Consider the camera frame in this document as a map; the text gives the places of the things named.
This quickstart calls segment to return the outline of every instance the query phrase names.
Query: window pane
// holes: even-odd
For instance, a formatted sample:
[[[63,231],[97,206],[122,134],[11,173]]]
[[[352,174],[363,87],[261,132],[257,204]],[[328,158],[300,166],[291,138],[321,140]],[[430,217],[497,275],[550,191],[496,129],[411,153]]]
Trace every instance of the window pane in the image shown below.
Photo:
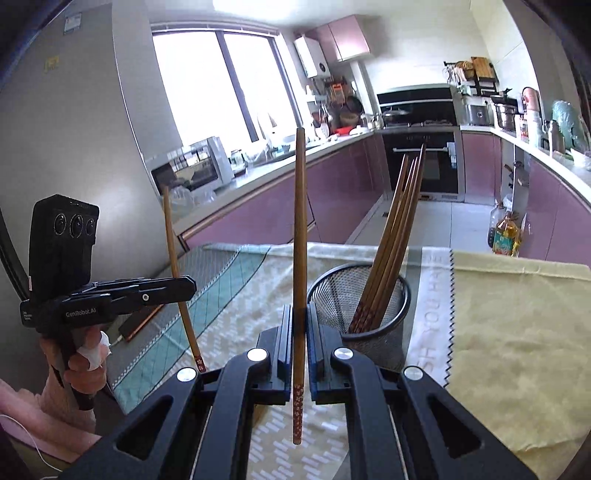
[[[214,32],[155,35],[162,81],[183,145],[220,137],[226,154],[251,143]]]
[[[296,119],[268,39],[229,33],[224,38],[255,128],[265,138],[272,131],[295,135]]]

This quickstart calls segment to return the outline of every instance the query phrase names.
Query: round metal pivot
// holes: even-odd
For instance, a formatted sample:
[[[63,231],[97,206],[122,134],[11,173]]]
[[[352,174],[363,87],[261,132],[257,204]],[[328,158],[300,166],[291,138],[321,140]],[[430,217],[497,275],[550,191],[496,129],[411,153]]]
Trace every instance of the round metal pivot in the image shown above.
[[[340,347],[335,350],[335,357],[341,360],[348,360],[353,356],[353,350],[347,347]]]
[[[177,379],[181,382],[190,382],[197,376],[197,372],[190,367],[182,368],[177,372]]]
[[[408,367],[404,370],[404,376],[409,380],[421,380],[423,377],[423,370],[419,367]]]
[[[246,354],[251,362],[261,362],[267,358],[267,351],[264,348],[253,348]]]

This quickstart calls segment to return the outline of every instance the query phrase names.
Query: white countertop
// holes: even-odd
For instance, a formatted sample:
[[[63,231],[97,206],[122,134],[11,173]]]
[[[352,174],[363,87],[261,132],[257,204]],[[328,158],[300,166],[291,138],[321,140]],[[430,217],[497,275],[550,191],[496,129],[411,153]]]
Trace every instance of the white countertop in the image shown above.
[[[327,142],[318,147],[311,148],[306,152],[306,162],[311,162],[320,157],[324,157],[335,150],[351,145],[352,143],[370,137],[373,134],[373,132],[365,132],[354,136],[345,135],[339,137],[336,141]],[[181,235],[184,231],[206,219],[210,215],[213,215],[226,205],[235,202],[239,198],[253,192],[263,185],[295,170],[295,167],[296,156],[293,155],[285,160],[247,169],[246,174],[233,179],[229,184],[219,188],[218,192],[220,193],[216,194],[217,196],[214,201],[196,206],[188,215],[177,220],[173,225],[174,233],[176,235]]]
[[[591,206],[591,171],[575,167],[574,162],[568,157],[557,152],[554,152],[553,156],[550,157],[550,152],[548,150],[542,150],[529,145],[529,143],[517,138],[514,132],[505,132],[495,127],[462,125],[460,130],[463,132],[491,133],[503,140],[511,142],[556,173]]]

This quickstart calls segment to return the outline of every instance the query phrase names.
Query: water heater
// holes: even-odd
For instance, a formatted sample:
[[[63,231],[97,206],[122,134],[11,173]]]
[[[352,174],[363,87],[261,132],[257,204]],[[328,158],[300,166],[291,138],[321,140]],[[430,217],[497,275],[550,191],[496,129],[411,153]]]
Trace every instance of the water heater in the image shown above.
[[[295,41],[295,47],[308,78],[330,77],[329,66],[316,40],[300,37]]]

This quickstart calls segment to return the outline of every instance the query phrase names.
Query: red bowl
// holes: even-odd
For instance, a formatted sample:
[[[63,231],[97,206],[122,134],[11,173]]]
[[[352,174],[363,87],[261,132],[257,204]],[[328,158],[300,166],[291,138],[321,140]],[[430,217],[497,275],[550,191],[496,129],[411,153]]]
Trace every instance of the red bowl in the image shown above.
[[[337,128],[335,130],[336,134],[339,135],[349,135],[349,132],[351,132],[351,130],[353,130],[355,127],[341,127],[341,128]]]

